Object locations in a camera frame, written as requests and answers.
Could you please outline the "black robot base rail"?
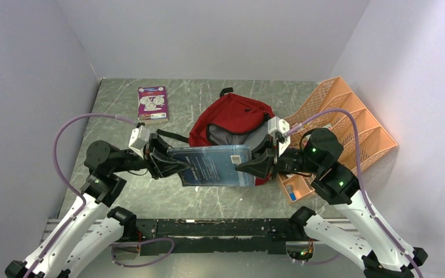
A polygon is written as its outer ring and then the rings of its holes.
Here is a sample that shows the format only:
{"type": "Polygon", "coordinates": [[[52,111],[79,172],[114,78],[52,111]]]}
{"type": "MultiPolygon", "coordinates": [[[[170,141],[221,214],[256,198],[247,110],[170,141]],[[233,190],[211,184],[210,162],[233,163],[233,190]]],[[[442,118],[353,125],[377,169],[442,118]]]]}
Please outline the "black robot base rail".
{"type": "Polygon", "coordinates": [[[110,243],[140,256],[173,253],[266,252],[287,254],[319,244],[292,226],[287,218],[237,218],[216,220],[137,219],[137,230],[110,243]]]}

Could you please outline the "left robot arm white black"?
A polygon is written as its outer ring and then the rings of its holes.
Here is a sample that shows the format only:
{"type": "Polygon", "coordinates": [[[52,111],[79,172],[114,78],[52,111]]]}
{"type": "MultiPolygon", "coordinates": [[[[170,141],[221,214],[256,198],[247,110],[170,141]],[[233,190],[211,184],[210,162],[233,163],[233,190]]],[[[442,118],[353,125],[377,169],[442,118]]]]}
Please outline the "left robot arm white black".
{"type": "Polygon", "coordinates": [[[23,261],[12,261],[6,277],[78,277],[116,241],[127,246],[138,232],[136,215],[112,207],[126,185],[119,172],[146,169],[154,179],[190,166],[168,157],[169,145],[158,134],[134,129],[127,149],[98,140],[90,144],[84,165],[90,171],[74,204],[51,234],[23,261]]]}

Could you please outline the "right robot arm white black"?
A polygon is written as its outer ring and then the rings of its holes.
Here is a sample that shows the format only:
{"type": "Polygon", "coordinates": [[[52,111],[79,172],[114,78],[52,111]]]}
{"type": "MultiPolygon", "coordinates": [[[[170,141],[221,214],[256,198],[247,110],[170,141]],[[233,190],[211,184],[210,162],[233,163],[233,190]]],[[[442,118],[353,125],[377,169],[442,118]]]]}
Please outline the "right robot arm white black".
{"type": "Polygon", "coordinates": [[[331,130],[312,129],[305,136],[308,140],[304,146],[287,148],[281,156],[261,144],[262,154],[235,168],[258,178],[311,174],[315,193],[342,212],[360,236],[327,222],[310,208],[301,207],[289,219],[292,237],[308,237],[328,245],[354,262],[366,277],[414,277],[413,270],[428,257],[426,251],[403,241],[366,199],[358,174],[338,161],[344,148],[331,130]]]}

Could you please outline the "red student backpack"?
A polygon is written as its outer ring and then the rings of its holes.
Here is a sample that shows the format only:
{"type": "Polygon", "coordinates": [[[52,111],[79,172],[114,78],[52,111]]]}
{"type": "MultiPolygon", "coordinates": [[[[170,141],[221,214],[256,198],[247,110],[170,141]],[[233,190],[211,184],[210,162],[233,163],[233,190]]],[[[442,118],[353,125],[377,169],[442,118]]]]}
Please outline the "red student backpack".
{"type": "MultiPolygon", "coordinates": [[[[252,151],[268,134],[267,122],[273,117],[269,105],[237,95],[228,87],[222,89],[219,99],[201,114],[187,138],[164,130],[157,130],[157,133],[186,142],[187,147],[247,145],[252,151]]],[[[255,186],[267,181],[267,178],[256,177],[255,186]]]]}

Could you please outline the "blue paperback book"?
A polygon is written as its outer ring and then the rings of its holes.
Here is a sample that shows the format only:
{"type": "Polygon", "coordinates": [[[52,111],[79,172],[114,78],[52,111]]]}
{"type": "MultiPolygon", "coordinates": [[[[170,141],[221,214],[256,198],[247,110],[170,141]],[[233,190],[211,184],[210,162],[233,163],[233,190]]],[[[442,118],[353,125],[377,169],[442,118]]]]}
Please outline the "blue paperback book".
{"type": "Polygon", "coordinates": [[[237,171],[236,166],[251,160],[247,145],[181,147],[167,150],[170,158],[189,164],[179,172],[182,186],[254,187],[256,177],[237,171]]]}

